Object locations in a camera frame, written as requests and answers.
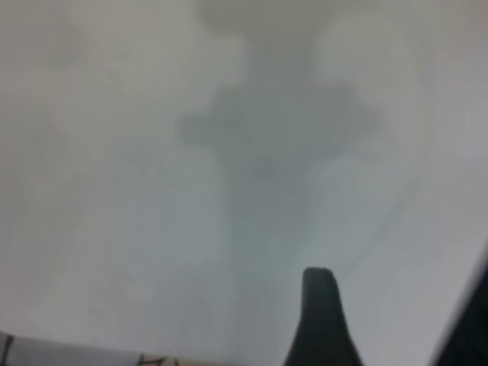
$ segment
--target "white surface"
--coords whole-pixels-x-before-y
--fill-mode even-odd
[[[432,357],[486,238],[488,6],[243,4],[2,1],[0,329],[280,364],[320,265],[366,364]]]

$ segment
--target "gray wall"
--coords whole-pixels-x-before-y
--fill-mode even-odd
[[[484,248],[481,0],[4,0],[0,328],[280,364],[338,276],[426,364]]]

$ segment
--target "black object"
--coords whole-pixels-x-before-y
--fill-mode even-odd
[[[361,366],[339,288],[328,269],[303,273],[302,313],[284,366]],[[435,366],[488,365],[488,266]]]
[[[436,365],[488,365],[488,267]]]
[[[331,271],[303,273],[302,313],[285,366],[361,366]]]

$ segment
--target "dark object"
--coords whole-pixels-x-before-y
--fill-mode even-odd
[[[457,322],[437,366],[488,364],[488,267]]]
[[[0,366],[8,366],[8,353],[10,352],[10,348],[14,343],[14,336],[7,335],[5,338],[5,343],[3,345],[3,352],[2,358],[0,359]]]
[[[488,266],[436,366],[488,365]],[[361,366],[331,271],[303,273],[302,313],[285,366]]]
[[[361,366],[352,343],[336,279],[331,271],[303,273],[302,313],[285,366]]]

